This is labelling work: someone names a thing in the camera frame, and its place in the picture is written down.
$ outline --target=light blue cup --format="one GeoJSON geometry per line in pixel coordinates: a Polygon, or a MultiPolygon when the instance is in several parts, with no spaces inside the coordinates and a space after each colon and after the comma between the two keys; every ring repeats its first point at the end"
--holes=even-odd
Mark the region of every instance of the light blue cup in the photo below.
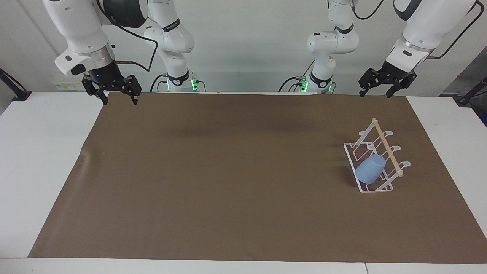
{"type": "Polygon", "coordinates": [[[386,160],[381,155],[371,155],[355,170],[358,180],[366,185],[373,184],[386,167],[386,160]]]}

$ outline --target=white cup rack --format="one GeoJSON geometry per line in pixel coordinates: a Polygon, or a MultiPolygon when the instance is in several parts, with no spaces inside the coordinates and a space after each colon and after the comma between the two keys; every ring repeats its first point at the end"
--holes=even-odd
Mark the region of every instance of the white cup rack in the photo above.
{"type": "Polygon", "coordinates": [[[369,125],[367,130],[359,132],[358,134],[360,135],[360,138],[358,139],[357,142],[343,144],[343,147],[345,148],[345,152],[347,153],[348,156],[348,160],[350,161],[350,166],[352,167],[352,170],[354,172],[358,189],[362,193],[377,193],[377,192],[393,191],[394,187],[392,185],[392,182],[396,178],[404,176],[403,169],[411,166],[411,163],[407,161],[400,162],[400,163],[397,162],[397,159],[394,156],[394,152],[401,150],[401,147],[390,146],[386,140],[387,137],[392,136],[394,133],[392,131],[382,131],[382,129],[379,126],[379,121],[377,121],[377,119],[374,118],[372,119],[372,123],[369,125]],[[369,136],[369,134],[373,131],[373,129],[376,129],[379,137],[377,137],[377,139],[375,139],[373,142],[366,141],[367,136],[369,136]],[[358,153],[357,150],[359,148],[364,148],[365,152],[363,152],[362,154],[358,153]],[[379,151],[385,150],[385,152],[379,154],[377,152],[378,150],[379,151]],[[386,168],[382,171],[382,174],[379,177],[379,180],[382,182],[382,184],[379,187],[377,187],[375,190],[370,190],[369,185],[361,183],[358,180],[355,174],[355,169],[360,165],[361,160],[364,159],[364,157],[369,157],[370,155],[373,154],[379,154],[386,159],[386,168]],[[389,162],[392,163],[393,168],[392,170],[387,171],[386,170],[388,166],[387,164],[389,162]]]}

